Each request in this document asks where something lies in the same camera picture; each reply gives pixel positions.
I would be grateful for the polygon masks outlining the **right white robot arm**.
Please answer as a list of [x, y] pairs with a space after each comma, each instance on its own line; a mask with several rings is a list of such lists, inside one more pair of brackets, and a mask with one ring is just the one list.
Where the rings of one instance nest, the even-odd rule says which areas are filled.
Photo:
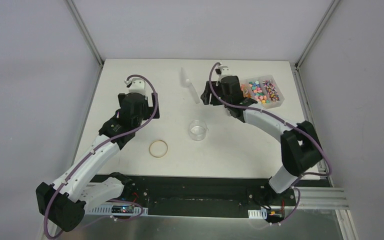
[[289, 123], [256, 100], [244, 97], [235, 75], [224, 76], [220, 81], [208, 80], [200, 99], [204, 105], [223, 105], [233, 118], [257, 127], [280, 143], [282, 166], [261, 190], [261, 199], [270, 205], [282, 201], [284, 192], [324, 158], [315, 128], [309, 121]]

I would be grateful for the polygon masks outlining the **clear plastic scoop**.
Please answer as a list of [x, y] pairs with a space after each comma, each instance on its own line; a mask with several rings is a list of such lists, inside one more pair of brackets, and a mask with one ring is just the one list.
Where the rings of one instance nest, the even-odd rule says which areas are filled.
[[183, 88], [188, 89], [189, 94], [192, 97], [195, 104], [199, 104], [200, 98], [198, 96], [198, 93], [197, 93], [191, 79], [189, 78], [186, 70], [183, 67], [180, 68], [180, 83], [181, 83]]

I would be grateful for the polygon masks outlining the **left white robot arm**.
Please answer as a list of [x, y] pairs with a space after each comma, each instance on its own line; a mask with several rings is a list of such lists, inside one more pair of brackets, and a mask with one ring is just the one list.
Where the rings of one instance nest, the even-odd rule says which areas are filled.
[[123, 203], [132, 198], [133, 189], [127, 185], [130, 179], [121, 173], [85, 189], [98, 170], [120, 152], [138, 130], [160, 117], [157, 93], [151, 94], [152, 106], [141, 93], [120, 93], [117, 97], [119, 109], [99, 129], [81, 160], [53, 183], [42, 182], [36, 188], [38, 209], [44, 216], [44, 229], [48, 222], [52, 222], [61, 232], [70, 232], [80, 224], [89, 209], [113, 198]]

